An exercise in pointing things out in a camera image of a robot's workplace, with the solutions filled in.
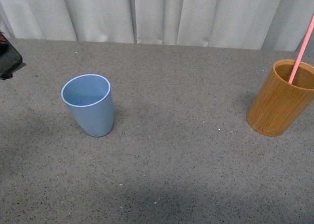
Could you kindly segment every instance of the wooden cup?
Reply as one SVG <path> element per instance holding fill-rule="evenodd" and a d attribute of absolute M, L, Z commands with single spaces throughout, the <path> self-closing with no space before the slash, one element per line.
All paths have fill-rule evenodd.
<path fill-rule="evenodd" d="M 314 67 L 301 62 L 289 84 L 294 62 L 280 60 L 274 64 L 247 114 L 249 125 L 263 135 L 283 134 L 314 100 Z"/>

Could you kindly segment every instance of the cup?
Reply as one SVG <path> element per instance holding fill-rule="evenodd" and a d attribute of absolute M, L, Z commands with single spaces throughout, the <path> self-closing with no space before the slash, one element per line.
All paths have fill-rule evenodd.
<path fill-rule="evenodd" d="M 67 82 L 61 97 L 77 123 L 91 136 L 108 134 L 113 125 L 113 102 L 109 81 L 94 74 L 80 75 Z"/>
<path fill-rule="evenodd" d="M 314 99 L 314 67 L 301 62 L 288 83 L 295 60 L 277 61 L 248 114 L 249 125 L 266 136 L 280 136 Z"/>

